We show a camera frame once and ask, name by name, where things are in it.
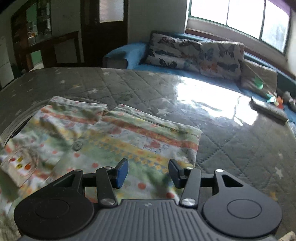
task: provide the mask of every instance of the sofa armrest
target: sofa armrest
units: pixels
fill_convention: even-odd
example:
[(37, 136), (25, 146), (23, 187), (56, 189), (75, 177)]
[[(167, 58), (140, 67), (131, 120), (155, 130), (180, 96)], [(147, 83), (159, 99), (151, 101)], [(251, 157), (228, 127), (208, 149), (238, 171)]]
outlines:
[(133, 69), (146, 57), (147, 43), (132, 43), (112, 50), (103, 57), (103, 67)]

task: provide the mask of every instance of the door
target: door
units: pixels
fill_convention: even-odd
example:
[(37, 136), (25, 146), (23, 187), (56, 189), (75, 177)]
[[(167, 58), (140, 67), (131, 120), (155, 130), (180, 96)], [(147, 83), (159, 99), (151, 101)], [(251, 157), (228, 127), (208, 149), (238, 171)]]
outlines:
[(102, 67), (103, 56), (128, 41), (128, 0), (81, 0), (85, 65)]

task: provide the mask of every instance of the blue sofa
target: blue sofa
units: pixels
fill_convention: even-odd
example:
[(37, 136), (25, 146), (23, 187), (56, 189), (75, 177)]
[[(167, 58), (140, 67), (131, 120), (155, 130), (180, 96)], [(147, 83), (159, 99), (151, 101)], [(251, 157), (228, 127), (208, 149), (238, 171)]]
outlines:
[[(191, 39), (195, 41), (210, 40), (210, 39), (206, 39), (206, 38), (191, 35), (191, 34), (165, 33), (165, 32), (157, 32), (157, 31), (154, 31), (152, 33), (161, 33), (161, 34), (165, 34), (165, 35), (180, 38), (180, 39)], [(247, 96), (255, 96), (258, 99), (264, 100), (262, 97), (258, 96), (257, 94), (241, 88), (239, 83), (235, 83), (234, 81), (231, 81), (231, 80), (226, 80), (221, 78), (212, 78), (212, 77), (201, 75), (196, 72), (145, 64), (144, 62), (147, 57), (148, 47), (149, 47), (149, 43), (139, 42), (139, 43), (128, 44), (128, 45), (119, 47), (117, 49), (114, 49), (113, 51), (111, 51), (110, 53), (104, 56), (103, 66), (107, 68), (145, 70), (145, 71), (177, 74), (180, 76), (184, 76), (192, 79), (198, 79), (207, 83), (221, 86), (239, 93), (243, 93)], [(291, 96), (295, 98), (296, 81), (294, 79), (292, 79), (290, 76), (286, 75), (284, 72), (280, 71), (279, 69), (275, 68), (271, 64), (249, 53), (245, 52), (244, 58), (251, 60), (253, 62), (256, 62), (260, 65), (275, 69), (278, 73), (278, 80), (277, 80), (278, 95), (281, 95), (285, 91), (289, 91), (291, 93)], [(287, 113), (289, 119), (294, 123), (296, 123), (296, 113), (288, 109), (287, 106), (285, 106), (284, 110)]]

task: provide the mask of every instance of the sofa backrest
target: sofa backrest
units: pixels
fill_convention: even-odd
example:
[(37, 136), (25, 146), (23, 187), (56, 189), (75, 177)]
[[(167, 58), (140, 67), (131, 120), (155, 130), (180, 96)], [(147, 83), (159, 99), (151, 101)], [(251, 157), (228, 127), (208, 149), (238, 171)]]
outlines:
[[(190, 39), (194, 41), (212, 41), (211, 39), (191, 35), (191, 34), (180, 34), (180, 33), (167, 33), (167, 32), (159, 32), (159, 31), (153, 31), (152, 33), (159, 33), (159, 34), (164, 34), (168, 36), (172, 36), (175, 38), (180, 38), (180, 39)], [(253, 62), (256, 62), (257, 64), (272, 68), (278, 72), (278, 81), (277, 81), (277, 93), (278, 95), (281, 95), (285, 91), (289, 91), (291, 96), (293, 98), (296, 97), (296, 81), (292, 79), (290, 76), (286, 75), (284, 72), (281, 70), (277, 69), (273, 65), (267, 63), (266, 61), (259, 59), (255, 57), (254, 55), (251, 55), (249, 53), (244, 53), (244, 58), (251, 60)]]

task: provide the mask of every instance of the beige cushion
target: beige cushion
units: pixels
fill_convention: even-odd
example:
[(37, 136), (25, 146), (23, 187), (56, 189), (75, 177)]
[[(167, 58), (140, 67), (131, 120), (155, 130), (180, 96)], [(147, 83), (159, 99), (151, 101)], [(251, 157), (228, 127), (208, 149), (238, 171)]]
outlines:
[[(263, 80), (263, 88), (260, 90), (255, 85), (255, 76), (259, 76)], [(253, 61), (244, 60), (242, 77), (242, 87), (251, 90), (256, 94), (267, 98), (267, 93), (276, 92), (277, 72), (274, 69), (259, 65)]]

